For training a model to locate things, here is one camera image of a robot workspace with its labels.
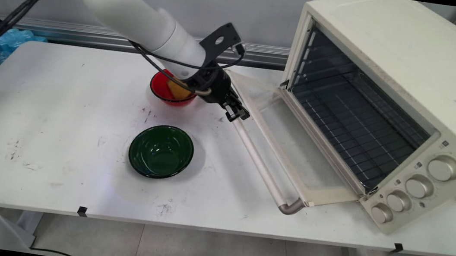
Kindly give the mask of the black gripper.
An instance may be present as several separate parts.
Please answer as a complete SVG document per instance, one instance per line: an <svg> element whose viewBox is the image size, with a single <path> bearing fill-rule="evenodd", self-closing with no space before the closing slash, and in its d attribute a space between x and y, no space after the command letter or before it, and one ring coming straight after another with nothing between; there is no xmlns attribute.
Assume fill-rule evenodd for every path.
<svg viewBox="0 0 456 256"><path fill-rule="evenodd" d="M193 88L205 102L224 107L229 122L250 117L249 111L244 108L231 86L231 78L224 70L198 70L194 74Z"/></svg>

